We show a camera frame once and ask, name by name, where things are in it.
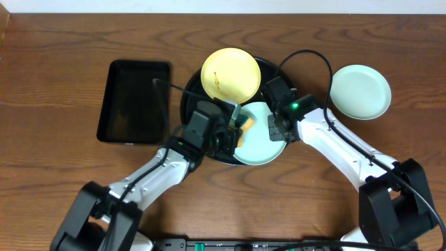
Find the light blue plate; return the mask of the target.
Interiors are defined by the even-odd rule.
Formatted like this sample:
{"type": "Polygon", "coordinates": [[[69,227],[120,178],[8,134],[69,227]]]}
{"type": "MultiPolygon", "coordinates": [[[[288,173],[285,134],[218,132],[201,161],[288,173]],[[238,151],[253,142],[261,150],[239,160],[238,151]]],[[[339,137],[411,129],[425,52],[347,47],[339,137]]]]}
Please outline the light blue plate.
{"type": "Polygon", "coordinates": [[[241,107],[241,115],[247,116],[239,146],[234,151],[234,158],[246,165],[263,165],[278,157],[285,149],[283,140],[272,141],[268,117],[272,115],[265,102],[252,102],[241,107]]]}

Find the yellow green sponge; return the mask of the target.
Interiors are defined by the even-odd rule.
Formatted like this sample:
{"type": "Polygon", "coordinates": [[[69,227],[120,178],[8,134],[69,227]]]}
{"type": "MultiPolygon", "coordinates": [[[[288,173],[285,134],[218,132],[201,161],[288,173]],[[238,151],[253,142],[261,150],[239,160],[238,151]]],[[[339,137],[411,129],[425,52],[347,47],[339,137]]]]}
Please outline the yellow green sponge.
{"type": "Polygon", "coordinates": [[[237,118],[236,123],[238,125],[238,128],[241,131],[241,134],[238,138],[238,145],[237,145],[237,147],[240,148],[243,145],[244,134],[255,124],[255,121],[253,119],[251,119],[250,117],[241,114],[237,118]]]}

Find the pale green plate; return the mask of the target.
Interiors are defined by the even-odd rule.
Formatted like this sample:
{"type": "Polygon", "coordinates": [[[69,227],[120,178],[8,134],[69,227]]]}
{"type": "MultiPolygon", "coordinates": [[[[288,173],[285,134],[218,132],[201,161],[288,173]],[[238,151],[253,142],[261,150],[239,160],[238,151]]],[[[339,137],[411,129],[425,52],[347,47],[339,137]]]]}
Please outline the pale green plate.
{"type": "Polygon", "coordinates": [[[364,65],[349,65],[333,76],[330,97],[335,107],[353,119],[371,120],[390,107],[392,92],[385,77],[364,65]]]}

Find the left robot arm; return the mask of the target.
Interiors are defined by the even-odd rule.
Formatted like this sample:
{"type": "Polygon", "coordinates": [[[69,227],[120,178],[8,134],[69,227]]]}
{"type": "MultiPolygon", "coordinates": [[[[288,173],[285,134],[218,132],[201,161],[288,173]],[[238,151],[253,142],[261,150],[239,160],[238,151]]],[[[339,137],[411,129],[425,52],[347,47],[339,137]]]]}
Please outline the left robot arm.
{"type": "Polygon", "coordinates": [[[192,173],[208,153],[239,145],[246,116],[222,117],[182,125],[155,156],[133,174],[108,186],[94,181],[78,192],[53,238],[51,250],[153,250],[139,232],[143,212],[166,190],[192,173]]]}

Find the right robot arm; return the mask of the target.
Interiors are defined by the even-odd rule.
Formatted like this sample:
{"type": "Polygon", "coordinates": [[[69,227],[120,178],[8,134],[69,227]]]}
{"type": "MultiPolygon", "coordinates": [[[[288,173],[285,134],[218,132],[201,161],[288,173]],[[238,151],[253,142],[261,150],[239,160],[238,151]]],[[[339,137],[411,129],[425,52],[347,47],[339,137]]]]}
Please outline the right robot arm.
{"type": "Polygon", "coordinates": [[[265,94],[286,141],[300,140],[327,158],[359,193],[359,225],[327,248],[411,250],[421,235],[445,223],[437,213],[422,166],[377,151],[340,123],[314,96],[265,94]]]}

